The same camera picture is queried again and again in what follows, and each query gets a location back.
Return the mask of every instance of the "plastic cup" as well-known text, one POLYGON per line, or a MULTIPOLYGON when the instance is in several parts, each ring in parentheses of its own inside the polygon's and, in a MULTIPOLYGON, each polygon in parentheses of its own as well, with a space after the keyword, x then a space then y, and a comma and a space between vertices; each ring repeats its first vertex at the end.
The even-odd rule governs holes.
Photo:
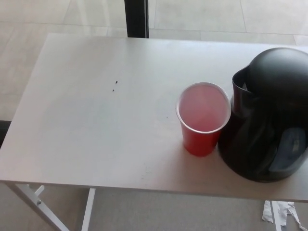
POLYGON ((231 115, 226 92, 212 83, 196 83, 181 94, 176 107, 183 145, 195 156, 210 154, 231 115))

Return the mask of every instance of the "pink liquid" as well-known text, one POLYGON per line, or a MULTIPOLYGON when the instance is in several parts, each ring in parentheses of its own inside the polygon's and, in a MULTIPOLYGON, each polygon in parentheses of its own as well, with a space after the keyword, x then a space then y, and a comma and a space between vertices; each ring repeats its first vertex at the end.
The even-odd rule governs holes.
POLYGON ((197 131, 213 131, 226 121, 228 103, 216 88, 198 85, 185 92, 179 107, 184 123, 197 131))

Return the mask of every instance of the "tile floor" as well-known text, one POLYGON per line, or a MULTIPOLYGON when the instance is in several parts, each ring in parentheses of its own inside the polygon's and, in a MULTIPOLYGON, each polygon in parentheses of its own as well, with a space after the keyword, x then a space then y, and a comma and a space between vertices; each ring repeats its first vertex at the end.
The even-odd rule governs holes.
MULTIPOLYGON (((308 45, 308 0, 149 0, 150 37, 308 45)), ((11 120, 46 35, 126 37, 123 0, 0 0, 0 119, 11 120)), ((42 198, 78 230, 84 189, 47 187, 42 198)), ((296 204, 308 227, 306 204, 296 204)), ((98 190, 90 231, 274 230, 262 201, 98 190)), ((49 231, 0 184, 1 231, 49 231)), ((291 222, 287 230, 296 230, 291 222)))

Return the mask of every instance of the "black kettle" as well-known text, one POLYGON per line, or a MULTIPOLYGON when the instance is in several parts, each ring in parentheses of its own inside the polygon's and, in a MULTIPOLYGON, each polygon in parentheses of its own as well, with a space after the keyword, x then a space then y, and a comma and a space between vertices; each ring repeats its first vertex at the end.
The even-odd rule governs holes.
POLYGON ((290 176, 308 154, 308 54, 266 50, 232 83, 232 113, 218 141, 222 159, 254 181, 290 176))

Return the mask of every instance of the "paper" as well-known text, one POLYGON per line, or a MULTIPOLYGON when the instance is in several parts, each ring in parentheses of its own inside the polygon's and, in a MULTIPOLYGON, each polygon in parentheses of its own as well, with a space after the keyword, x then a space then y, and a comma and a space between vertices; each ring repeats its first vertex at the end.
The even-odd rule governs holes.
MULTIPOLYGON (((277 205, 278 205, 280 225, 286 226, 287 225, 287 215, 291 215, 292 217, 294 217, 300 230, 308 231, 307 229, 302 227, 299 222, 299 219, 298 219, 298 216, 295 210, 294 202, 277 201, 277 205)), ((270 207, 269 201, 265 201, 264 203, 262 220, 273 223, 273 217, 271 214, 271 207, 270 207)))

